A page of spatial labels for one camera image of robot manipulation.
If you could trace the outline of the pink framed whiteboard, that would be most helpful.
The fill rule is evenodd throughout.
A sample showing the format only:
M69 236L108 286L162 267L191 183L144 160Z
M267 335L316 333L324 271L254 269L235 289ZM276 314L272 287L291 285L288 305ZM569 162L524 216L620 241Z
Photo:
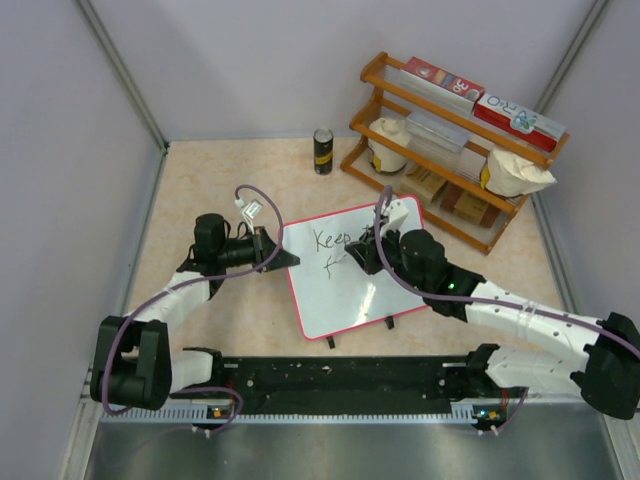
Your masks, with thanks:
M351 207L284 226L283 247L301 263L288 269L302 334L317 340L425 307L386 271L363 272L345 253L372 225L374 203Z

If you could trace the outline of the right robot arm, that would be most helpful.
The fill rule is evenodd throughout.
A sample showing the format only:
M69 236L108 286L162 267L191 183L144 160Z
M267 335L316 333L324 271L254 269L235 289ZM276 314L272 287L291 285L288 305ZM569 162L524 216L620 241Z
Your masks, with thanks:
M425 230L376 235L367 228L345 247L368 275L386 271L431 309L467 324L503 330L545 350L542 364L517 361L501 347L467 370L469 388L487 396L501 387L550 382L576 391L597 411L630 420L639 411L639 330L626 315L575 315L519 297L451 263Z

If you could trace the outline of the white marker pen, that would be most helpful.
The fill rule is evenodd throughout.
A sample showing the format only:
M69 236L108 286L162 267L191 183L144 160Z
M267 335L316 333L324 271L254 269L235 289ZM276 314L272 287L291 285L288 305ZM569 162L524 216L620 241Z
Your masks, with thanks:
M346 252L345 252L345 253L343 253L342 255L340 255L338 258L336 258L336 259L333 261L332 265L333 265L333 264L339 264L340 262L342 262L343 260L345 260L348 256L349 256L349 255L348 255L348 253L346 253Z

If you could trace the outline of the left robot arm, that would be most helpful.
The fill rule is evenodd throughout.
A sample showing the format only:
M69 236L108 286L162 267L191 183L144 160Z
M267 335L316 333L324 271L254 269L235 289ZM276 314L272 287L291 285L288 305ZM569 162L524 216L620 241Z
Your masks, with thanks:
M90 381L96 402L157 410L171 394L195 387L216 396L226 387L219 353L204 347L170 348L170 336L198 307L211 300L230 268L249 265L268 272L300 264L258 226L231 238L223 216L209 213L195 221L194 243L169 283L126 316L108 316L100 324Z

